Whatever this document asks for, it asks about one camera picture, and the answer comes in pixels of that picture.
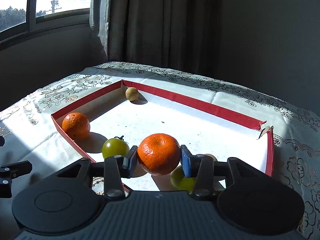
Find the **white floral tablecloth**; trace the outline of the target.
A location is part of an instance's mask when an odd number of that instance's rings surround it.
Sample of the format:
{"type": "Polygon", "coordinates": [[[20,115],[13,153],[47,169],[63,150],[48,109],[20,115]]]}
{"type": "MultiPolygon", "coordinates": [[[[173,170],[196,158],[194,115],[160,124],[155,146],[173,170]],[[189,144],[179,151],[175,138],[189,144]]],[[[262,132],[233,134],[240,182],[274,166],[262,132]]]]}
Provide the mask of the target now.
{"type": "Polygon", "coordinates": [[[265,121],[273,126],[273,177],[296,190],[305,202],[299,232],[319,239],[319,116],[255,90],[178,70],[126,62],[88,67],[22,95],[1,111],[1,164],[34,162],[43,178],[79,159],[59,135],[51,115],[121,78],[170,90],[265,121]]]}

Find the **brown longan fruit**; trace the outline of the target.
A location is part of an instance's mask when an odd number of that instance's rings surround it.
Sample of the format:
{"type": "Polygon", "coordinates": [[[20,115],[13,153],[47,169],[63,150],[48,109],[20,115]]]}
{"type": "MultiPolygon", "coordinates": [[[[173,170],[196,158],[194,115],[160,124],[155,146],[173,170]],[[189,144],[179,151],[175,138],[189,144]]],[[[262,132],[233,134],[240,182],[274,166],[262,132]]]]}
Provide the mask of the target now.
{"type": "Polygon", "coordinates": [[[135,87],[128,87],[125,96],[129,101],[135,101],[139,98],[139,91],[135,87]]]}
{"type": "Polygon", "coordinates": [[[205,155],[211,157],[212,159],[214,159],[214,161],[217,161],[217,158],[215,156],[213,156],[212,154],[205,154],[205,155]]]}

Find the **small orange tangerine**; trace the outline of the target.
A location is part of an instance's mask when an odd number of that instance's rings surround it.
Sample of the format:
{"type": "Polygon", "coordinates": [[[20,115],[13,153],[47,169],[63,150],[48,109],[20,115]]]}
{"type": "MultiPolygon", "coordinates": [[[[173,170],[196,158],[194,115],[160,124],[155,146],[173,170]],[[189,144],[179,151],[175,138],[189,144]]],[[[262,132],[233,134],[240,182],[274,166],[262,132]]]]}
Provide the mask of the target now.
{"type": "Polygon", "coordinates": [[[156,133],[146,137],[140,143],[137,158],[144,171],[154,176],[164,176],[178,166],[181,148],[174,137],[156,133]]]}

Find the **large orange tangerine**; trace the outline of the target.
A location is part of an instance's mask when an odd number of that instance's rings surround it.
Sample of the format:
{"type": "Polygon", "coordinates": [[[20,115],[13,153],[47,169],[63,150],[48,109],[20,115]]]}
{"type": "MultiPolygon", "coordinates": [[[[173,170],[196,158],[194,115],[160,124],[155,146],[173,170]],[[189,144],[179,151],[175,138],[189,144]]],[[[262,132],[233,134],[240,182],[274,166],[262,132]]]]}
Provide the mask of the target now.
{"type": "Polygon", "coordinates": [[[62,129],[72,140],[80,141],[89,136],[90,122],[84,114],[73,112],[63,119],[62,129]]]}

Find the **green tomato with stem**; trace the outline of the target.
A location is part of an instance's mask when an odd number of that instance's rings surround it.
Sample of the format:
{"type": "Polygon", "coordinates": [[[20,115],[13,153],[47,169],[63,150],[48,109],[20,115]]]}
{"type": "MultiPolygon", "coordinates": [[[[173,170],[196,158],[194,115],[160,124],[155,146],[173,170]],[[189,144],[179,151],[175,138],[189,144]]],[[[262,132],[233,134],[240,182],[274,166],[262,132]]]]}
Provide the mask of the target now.
{"type": "Polygon", "coordinates": [[[124,141],[124,136],[121,136],[107,139],[102,146],[101,152],[103,158],[106,159],[114,155],[125,156],[129,150],[128,144],[124,141]]]}

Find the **small green tomato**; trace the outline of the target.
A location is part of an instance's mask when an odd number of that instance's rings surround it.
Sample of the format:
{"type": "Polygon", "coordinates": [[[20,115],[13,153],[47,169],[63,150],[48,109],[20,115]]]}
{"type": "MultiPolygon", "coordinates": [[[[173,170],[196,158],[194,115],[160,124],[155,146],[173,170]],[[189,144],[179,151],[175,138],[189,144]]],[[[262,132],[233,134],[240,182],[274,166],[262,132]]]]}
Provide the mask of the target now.
{"type": "Polygon", "coordinates": [[[181,166],[176,167],[170,174],[170,182],[173,187],[180,191],[192,193],[195,187],[196,178],[188,178],[184,175],[181,166]]]}

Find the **dark patterned curtain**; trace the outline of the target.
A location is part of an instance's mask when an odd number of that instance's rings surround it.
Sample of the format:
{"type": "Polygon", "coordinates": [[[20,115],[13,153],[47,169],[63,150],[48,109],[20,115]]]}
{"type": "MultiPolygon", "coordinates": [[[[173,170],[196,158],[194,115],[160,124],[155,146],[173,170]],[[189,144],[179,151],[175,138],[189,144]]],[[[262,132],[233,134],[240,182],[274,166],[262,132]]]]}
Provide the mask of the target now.
{"type": "Polygon", "coordinates": [[[89,23],[107,61],[212,76],[220,0],[91,0],[89,23]]]}

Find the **red shallow cardboard box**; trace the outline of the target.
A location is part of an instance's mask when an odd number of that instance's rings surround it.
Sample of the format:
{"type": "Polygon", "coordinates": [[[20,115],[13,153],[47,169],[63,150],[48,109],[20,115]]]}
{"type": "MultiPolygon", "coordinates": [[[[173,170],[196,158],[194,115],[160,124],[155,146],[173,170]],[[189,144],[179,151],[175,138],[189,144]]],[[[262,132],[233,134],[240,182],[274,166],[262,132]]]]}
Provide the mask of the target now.
{"type": "Polygon", "coordinates": [[[119,80],[53,113],[59,132],[72,112],[88,117],[90,134],[79,142],[70,137],[66,141],[96,163],[103,161],[101,149],[107,139],[124,136],[135,146],[148,135],[165,133],[194,155],[212,154],[219,161],[236,157],[267,175],[273,170],[273,134],[262,131],[262,121],[168,90],[119,80]],[[137,100],[127,100],[128,87],[139,91],[137,100]]]}

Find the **window frame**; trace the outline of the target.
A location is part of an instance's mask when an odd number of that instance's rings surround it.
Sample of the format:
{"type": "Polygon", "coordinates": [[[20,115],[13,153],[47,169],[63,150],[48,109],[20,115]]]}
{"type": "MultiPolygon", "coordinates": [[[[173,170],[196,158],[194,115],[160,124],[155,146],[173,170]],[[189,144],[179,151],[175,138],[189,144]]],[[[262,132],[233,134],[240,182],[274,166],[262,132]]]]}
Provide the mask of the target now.
{"type": "Polygon", "coordinates": [[[89,22],[91,0],[1,0],[1,42],[89,22]]]}

